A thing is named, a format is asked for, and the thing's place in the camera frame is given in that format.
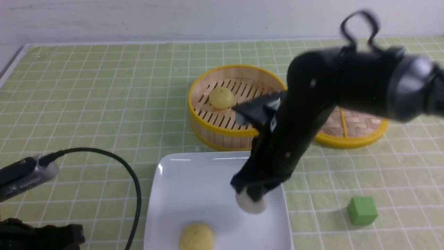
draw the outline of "white wall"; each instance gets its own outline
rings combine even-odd
[[[337,37],[364,7],[381,35],[444,34],[444,0],[0,0],[0,44]]]

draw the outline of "black cable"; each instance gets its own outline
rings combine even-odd
[[[133,227],[131,228],[130,236],[128,237],[127,246],[125,247],[125,250],[130,250],[131,244],[133,243],[134,235],[136,233],[137,224],[139,222],[140,210],[142,208],[142,193],[140,191],[140,183],[139,183],[139,179],[136,176],[136,173],[130,167],[130,165],[125,160],[123,160],[121,157],[119,157],[118,155],[108,152],[108,151],[105,151],[105,150],[102,150],[102,149],[95,149],[95,148],[72,148],[72,149],[65,149],[65,150],[60,150],[60,151],[54,152],[54,153],[50,153],[50,154],[45,155],[39,159],[39,165],[40,166],[48,166],[51,162],[64,156],[65,154],[76,153],[76,152],[93,152],[93,153],[98,153],[98,154],[109,156],[109,157],[115,159],[116,161],[120,162],[128,170],[128,173],[133,178],[134,185],[136,187],[136,197],[137,197],[136,213],[134,216]]]

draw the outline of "bamboo steamer lid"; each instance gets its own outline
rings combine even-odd
[[[385,119],[336,107],[315,141],[340,149],[365,147],[377,141],[388,125]]]

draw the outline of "yellow bun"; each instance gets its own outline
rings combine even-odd
[[[212,250],[213,247],[214,234],[205,223],[191,223],[180,233],[180,250]]]
[[[209,95],[210,104],[217,109],[227,109],[234,103],[234,95],[225,87],[214,88]]]

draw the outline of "bamboo steamer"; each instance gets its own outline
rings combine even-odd
[[[251,125],[236,123],[231,108],[215,109],[209,101],[216,87],[226,87],[234,94],[236,104],[266,93],[286,90],[273,73],[250,65],[226,65],[200,76],[188,92],[191,127],[196,136],[209,147],[222,151],[250,150],[258,134]]]
[[[332,148],[354,149],[376,142],[389,122],[380,117],[336,107],[315,141]]]
[[[212,69],[191,85],[187,106],[195,135],[216,150],[250,150],[258,132],[251,125],[237,124],[231,108],[216,109],[211,106],[209,94],[216,87],[230,89],[234,101],[239,104],[263,94],[286,90],[286,86],[273,73],[250,65],[226,65]],[[387,121],[380,119],[378,122],[376,117],[372,126],[367,126],[368,119],[371,120],[363,114],[336,108],[315,140],[336,148],[368,145],[381,137],[387,128]]]

